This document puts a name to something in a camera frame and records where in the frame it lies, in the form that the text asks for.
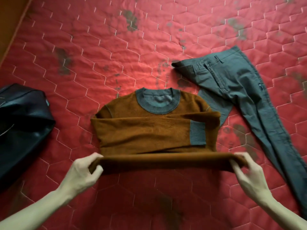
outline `black leather item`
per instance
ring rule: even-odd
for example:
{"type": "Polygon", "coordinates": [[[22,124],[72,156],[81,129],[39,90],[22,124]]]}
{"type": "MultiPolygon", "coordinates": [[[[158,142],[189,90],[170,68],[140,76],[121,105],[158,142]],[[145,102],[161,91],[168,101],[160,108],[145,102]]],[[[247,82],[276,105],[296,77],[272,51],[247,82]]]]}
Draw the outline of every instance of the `black leather item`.
{"type": "Polygon", "coordinates": [[[18,84],[0,89],[0,190],[33,162],[54,125],[43,91],[18,84]]]}

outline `brown sweater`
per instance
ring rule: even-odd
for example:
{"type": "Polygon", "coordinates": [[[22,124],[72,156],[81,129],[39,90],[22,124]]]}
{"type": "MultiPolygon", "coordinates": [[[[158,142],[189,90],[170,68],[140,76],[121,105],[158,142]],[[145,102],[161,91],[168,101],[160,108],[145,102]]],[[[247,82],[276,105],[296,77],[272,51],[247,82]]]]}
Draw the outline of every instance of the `brown sweater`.
{"type": "Polygon", "coordinates": [[[176,89],[135,92],[102,107],[91,122],[104,173],[151,168],[210,167],[232,171],[230,153],[217,153],[220,113],[199,96],[176,89]]]}

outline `gray ribbed collar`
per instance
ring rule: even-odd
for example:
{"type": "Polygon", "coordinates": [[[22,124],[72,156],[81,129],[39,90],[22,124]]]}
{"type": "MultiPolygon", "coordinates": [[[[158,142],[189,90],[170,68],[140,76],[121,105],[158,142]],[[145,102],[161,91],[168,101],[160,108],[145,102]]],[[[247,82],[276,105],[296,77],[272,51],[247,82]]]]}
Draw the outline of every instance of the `gray ribbed collar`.
{"type": "Polygon", "coordinates": [[[136,99],[138,103],[140,104],[140,106],[144,108],[145,110],[147,110],[148,112],[153,113],[153,114],[160,114],[160,115],[167,114],[173,111],[174,109],[176,109],[180,102],[180,90],[174,89],[174,88],[146,89],[143,87],[141,89],[137,89],[135,93],[136,93],[136,99]],[[152,95],[152,96],[171,95],[172,100],[166,106],[155,107],[145,100],[144,95],[152,95]]]}

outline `human arm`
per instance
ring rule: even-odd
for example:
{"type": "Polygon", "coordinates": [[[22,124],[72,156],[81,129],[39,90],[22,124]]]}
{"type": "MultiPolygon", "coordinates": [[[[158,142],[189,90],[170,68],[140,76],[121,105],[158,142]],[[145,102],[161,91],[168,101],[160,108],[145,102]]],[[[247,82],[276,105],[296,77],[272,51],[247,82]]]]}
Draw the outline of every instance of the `human arm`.
{"type": "Polygon", "coordinates": [[[27,208],[0,222],[0,229],[34,230],[41,226],[57,209],[66,205],[79,193],[93,186],[103,172],[100,165],[90,174],[88,167],[98,153],[76,159],[59,187],[27,208]]]}
{"type": "Polygon", "coordinates": [[[235,154],[242,155],[248,162],[248,173],[244,174],[235,161],[230,161],[238,182],[246,195],[263,208],[284,230],[307,229],[306,220],[274,199],[267,185],[262,167],[254,162],[246,152],[235,154]]]}

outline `trousers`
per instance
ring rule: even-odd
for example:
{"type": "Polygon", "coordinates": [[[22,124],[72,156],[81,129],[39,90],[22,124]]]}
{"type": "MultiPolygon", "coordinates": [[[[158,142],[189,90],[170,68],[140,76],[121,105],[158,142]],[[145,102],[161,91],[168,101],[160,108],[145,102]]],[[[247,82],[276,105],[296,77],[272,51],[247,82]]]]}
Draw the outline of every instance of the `trousers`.
{"type": "Polygon", "coordinates": [[[307,220],[307,166],[272,105],[267,89],[247,56],[234,46],[204,57],[172,63],[200,86],[198,93],[225,122],[232,107],[241,111],[267,158],[285,179],[307,220]]]}

